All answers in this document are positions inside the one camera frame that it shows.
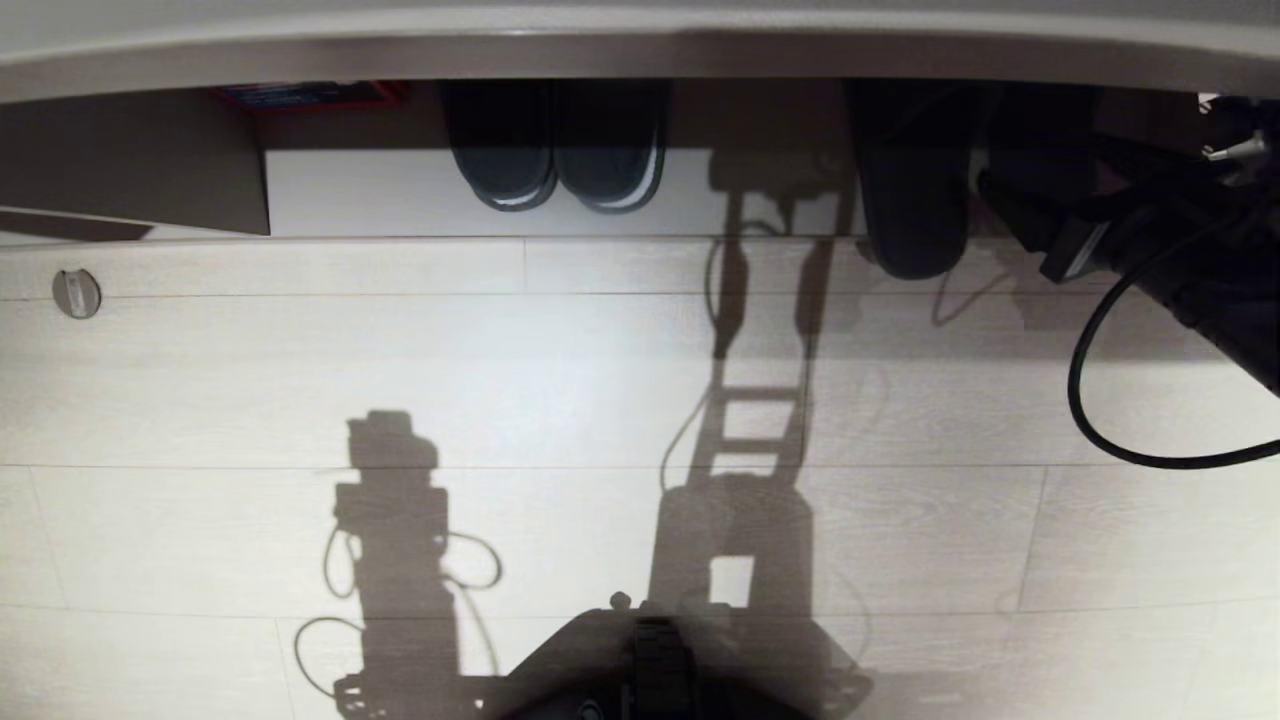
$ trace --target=black cable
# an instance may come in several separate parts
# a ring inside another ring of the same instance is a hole
[[[1151,272],[1152,268],[1167,260],[1179,250],[1226,229],[1234,222],[1234,217],[1228,217],[1224,220],[1206,225],[1178,242],[1174,242],[1169,247],[1152,254],[1151,258],[1147,258],[1138,266],[1125,273],[1120,281],[1112,286],[1105,296],[1102,296],[1102,301],[1098,302],[1098,307],[1093,311],[1089,322],[1084,324],[1080,340],[1075,342],[1075,351],[1071,352],[1071,369],[1066,375],[1066,400],[1071,407],[1071,419],[1075,420],[1075,427],[1078,427],[1084,437],[1089,438],[1089,442],[1100,450],[1126,462],[1146,465],[1147,468],[1161,468],[1165,470],[1204,470],[1210,468],[1225,468],[1228,465],[1239,465],[1240,462],[1251,462],[1253,460],[1271,457],[1272,455],[1280,455],[1280,439],[1254,445],[1242,450],[1233,450],[1230,452],[1196,455],[1188,457],[1165,457],[1160,455],[1134,452],[1102,437],[1102,434],[1093,428],[1089,419],[1084,415],[1084,406],[1080,404],[1080,375],[1084,370],[1084,357],[1089,351],[1089,345],[1093,343],[1093,336],[1097,334],[1098,327],[1102,325],[1102,320],[1106,319],[1107,313],[1110,313],[1111,307],[1115,306],[1117,300],[1120,300],[1124,291],[1129,290],[1130,286]]]

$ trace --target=shoe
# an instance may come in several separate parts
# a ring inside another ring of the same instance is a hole
[[[845,81],[867,234],[901,279],[946,273],[969,236],[969,151],[980,86],[934,79]]]
[[[630,213],[658,191],[666,147],[668,81],[572,79],[556,83],[556,169],[598,213]]]
[[[556,190],[548,81],[444,81],[444,122],[458,170],[503,213],[538,208]]]

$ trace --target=cable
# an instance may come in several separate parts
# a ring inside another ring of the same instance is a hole
[[[312,618],[311,620],[303,623],[302,626],[298,628],[297,633],[293,633],[293,661],[298,664],[298,670],[302,673],[302,676],[306,678],[308,683],[311,683],[312,688],[320,691],[326,697],[333,697],[332,692],[320,687],[320,683],[315,682],[311,674],[307,673],[307,666],[302,664],[302,651],[298,647],[300,642],[302,641],[302,633],[311,625],[315,625],[316,623],[342,623],[343,625],[347,625],[348,628],[352,628],[360,633],[364,633],[365,629],[352,623],[351,620],[343,620],[342,618]]]
[[[1165,457],[1160,455],[1134,452],[1133,450],[1120,447],[1119,445],[1102,437],[1102,434],[1093,428],[1089,419],[1084,415],[1084,406],[1080,402],[1080,375],[1084,370],[1084,357],[1089,352],[1089,345],[1093,343],[1093,336],[1097,334],[1098,327],[1102,325],[1102,320],[1106,319],[1107,313],[1110,313],[1111,307],[1115,306],[1117,300],[1120,300],[1124,291],[1129,290],[1130,286],[1151,272],[1152,268],[1165,261],[1179,250],[1226,229],[1226,227],[1233,224],[1234,220],[1235,218],[1229,215],[1228,218],[1206,225],[1178,242],[1174,242],[1169,247],[1152,254],[1151,258],[1147,258],[1138,266],[1125,273],[1120,281],[1112,286],[1105,296],[1102,296],[1102,301],[1098,302],[1098,307],[1093,311],[1089,322],[1084,324],[1084,331],[1080,333],[1080,338],[1075,342],[1075,351],[1071,352],[1071,368],[1066,375],[1066,400],[1071,407],[1071,419],[1075,420],[1075,427],[1080,429],[1089,442],[1111,456],[1135,465],[1146,465],[1147,468],[1161,468],[1165,470],[1204,470],[1210,468],[1239,465],[1240,462],[1251,462],[1272,455],[1280,455],[1280,439],[1230,452],[1196,455],[1188,457]]]

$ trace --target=black shoe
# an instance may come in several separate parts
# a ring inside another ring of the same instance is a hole
[[[545,202],[556,190],[550,83],[445,81],[439,87],[453,159],[476,197],[504,213]]]
[[[884,272],[950,270],[969,236],[969,150],[983,106],[977,83],[845,81],[867,234]]]
[[[671,83],[572,79],[556,83],[556,168],[599,213],[630,213],[658,191]]]

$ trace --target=pair of shoes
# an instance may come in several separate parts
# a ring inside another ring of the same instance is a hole
[[[658,190],[667,81],[440,83],[458,170],[490,208],[538,208],[562,182],[588,208],[630,213]]]

